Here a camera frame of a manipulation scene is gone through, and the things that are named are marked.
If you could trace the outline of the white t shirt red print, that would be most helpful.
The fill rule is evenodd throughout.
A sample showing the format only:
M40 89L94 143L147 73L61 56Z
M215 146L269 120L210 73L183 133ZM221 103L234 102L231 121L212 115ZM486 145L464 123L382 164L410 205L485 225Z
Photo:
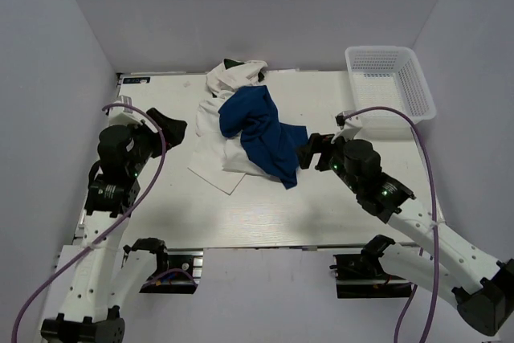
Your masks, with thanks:
M219 128L218 110L232 96L224 92L203 100L196 113L198 141L188 169L225 194L232 194L247 175L269 178L249 160L240 136L225 138Z

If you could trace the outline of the blue t shirt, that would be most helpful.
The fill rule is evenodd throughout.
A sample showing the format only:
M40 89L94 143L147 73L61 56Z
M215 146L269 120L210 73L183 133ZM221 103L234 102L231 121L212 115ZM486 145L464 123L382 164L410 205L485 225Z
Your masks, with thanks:
M279 112L267 86L244 86L218 110L219 128L225 138L240 136L240 145L249 161L263 172L278 178L285 189L297 185L300 167L296 150L308 142L301 125L279 120Z

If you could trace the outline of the white green raglan t shirt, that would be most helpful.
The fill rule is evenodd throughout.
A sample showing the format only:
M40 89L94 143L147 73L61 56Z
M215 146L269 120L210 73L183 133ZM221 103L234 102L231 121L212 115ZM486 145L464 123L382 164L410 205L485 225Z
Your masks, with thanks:
M261 60L239 62L224 59L206 74L206 86L213 96L225 91L235 92L241 87L263 82L266 68L267 62Z

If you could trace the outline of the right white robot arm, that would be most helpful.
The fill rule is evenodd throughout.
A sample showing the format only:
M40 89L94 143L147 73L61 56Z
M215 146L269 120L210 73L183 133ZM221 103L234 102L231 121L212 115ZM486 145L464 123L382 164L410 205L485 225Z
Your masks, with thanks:
M361 208L408 236L420 250L403 247L388 236L373 237L357 255L335 255L330 267L341 283L378 286L395 279L408 288L432 293L431 303L446 301L475 331L493 337L513 313L513 262L502 262L468 242L435 209L427 210L414 192L381 167L373 145L356 137L350 115L337 116L338 134L313 133L297 149L301 169L314 155L316 170L331 170L355 195Z

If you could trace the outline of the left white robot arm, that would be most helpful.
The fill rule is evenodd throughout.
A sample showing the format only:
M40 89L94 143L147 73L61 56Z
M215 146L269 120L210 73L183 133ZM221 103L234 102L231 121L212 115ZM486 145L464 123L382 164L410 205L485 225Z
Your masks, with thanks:
M84 236L73 278L55 317L43 321L48 342L121 342L123 307L143 284L169 270L165 242L138 239L121 245L129 219L142 198L138 177L151 158L162 161L184 140L187 123L133 107L119 96L110 105L108 127L99 135L98 161L90 169L84 204Z

